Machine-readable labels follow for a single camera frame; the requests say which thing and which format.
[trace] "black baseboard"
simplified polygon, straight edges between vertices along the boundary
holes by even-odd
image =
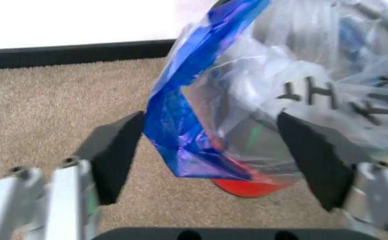
[[[165,57],[175,40],[0,49],[0,69]]]

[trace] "clear plastic bag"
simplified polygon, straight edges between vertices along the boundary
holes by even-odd
[[[388,155],[384,6],[232,0],[208,20],[175,48],[146,114],[144,132],[177,176],[298,179],[276,127],[283,111]]]

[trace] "black base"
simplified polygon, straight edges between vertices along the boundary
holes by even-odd
[[[377,240],[346,229],[117,228],[94,240]]]

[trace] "bolt hole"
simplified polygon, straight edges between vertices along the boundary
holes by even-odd
[[[299,238],[289,231],[279,231],[275,234],[274,240],[299,240]]]
[[[378,164],[381,165],[381,166],[383,166],[383,167],[388,168],[388,163],[387,163],[387,162],[379,161]]]
[[[15,172],[20,171],[21,169],[22,169],[21,167],[15,166],[14,168],[10,169],[10,172],[15,173]]]
[[[177,236],[177,240],[201,240],[201,236],[192,230],[185,230]]]

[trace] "carpet floor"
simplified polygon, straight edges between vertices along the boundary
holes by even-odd
[[[98,125],[144,110],[164,60],[0,70],[0,177],[14,166],[46,178]],[[143,136],[117,204],[100,231],[117,227],[336,228],[304,181],[268,197],[229,195],[207,179],[175,178]]]

